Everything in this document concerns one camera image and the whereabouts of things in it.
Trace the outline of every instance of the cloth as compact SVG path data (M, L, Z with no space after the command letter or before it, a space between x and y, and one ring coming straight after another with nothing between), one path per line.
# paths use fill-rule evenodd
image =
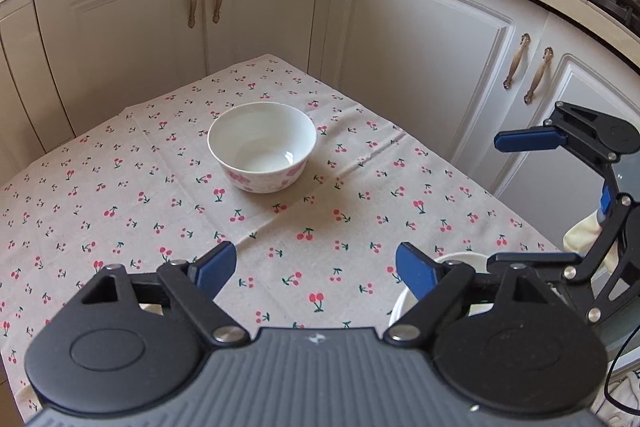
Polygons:
M207 147L229 107L303 110L318 144L274 194L229 185ZM31 338L109 263L154 271L216 243L238 250L216 303L253 334L386 328L404 285L395 251L555 250L485 190L391 122L272 55L130 107L0 190L0 350L14 393ZM20 403L27 417L37 404Z
M610 384L609 394L628 407L640 409L640 380L633 371L627 373L624 380ZM640 416L622 412L604 398L604 386L598 391L591 412L609 427L640 427Z
M597 214L598 212L596 211L585 217L564 234L562 238L564 251L575 252L580 255L585 255L589 251L602 231L602 227L598 223ZM616 269L618 265L617 241L610 248L602 263L609 273L613 273L613 270Z

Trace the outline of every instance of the white cloth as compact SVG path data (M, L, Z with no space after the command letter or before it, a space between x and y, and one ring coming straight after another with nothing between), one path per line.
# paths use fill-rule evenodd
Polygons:
M626 374L624 380L610 384L609 394L628 407L640 409L640 380L632 371ZM640 416L622 412L604 398L604 386L598 391L598 397L591 406L591 412L609 427L640 427Z
M591 216L585 217L579 223L571 227L571 229L564 234L564 238L562 240L564 251L585 255L593 246L593 243L595 243L600 232L602 232L602 227L598 223L596 211L591 214ZM617 241L607 253L603 264L609 273L613 273L613 270L616 269L616 266L618 265Z

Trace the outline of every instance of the blue gripper pad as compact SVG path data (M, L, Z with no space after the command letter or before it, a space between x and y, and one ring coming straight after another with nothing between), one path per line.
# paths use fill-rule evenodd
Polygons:
M552 127L501 131L494 138L500 152L545 151L562 145L566 145L566 136Z
M396 270L415 298L422 299L438 283L437 263L409 243L396 250Z
M213 300L236 271L236 260L236 247L229 241L223 241L191 263L187 275Z

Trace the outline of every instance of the gray gripper base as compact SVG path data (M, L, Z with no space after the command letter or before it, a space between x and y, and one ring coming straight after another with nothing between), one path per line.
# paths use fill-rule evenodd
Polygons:
M443 386L421 352L373 328L264 328L250 346L215 351L198 377L158 407L119 419L44 409L30 427L602 427L583 410L510 419Z

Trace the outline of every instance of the metal screw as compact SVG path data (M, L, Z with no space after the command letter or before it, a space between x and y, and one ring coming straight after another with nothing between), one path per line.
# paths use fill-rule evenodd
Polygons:
M238 326L222 326L214 330L213 338L225 344L233 344L244 339L247 332Z
M389 336L398 342L414 341L420 336L420 330L411 324L396 324L389 328Z
M589 313L587 313L587 318L589 319L589 322L597 322L600 320L601 315L602 312L598 308L591 308Z
M566 266L562 272L565 279L573 279L575 277L575 266Z

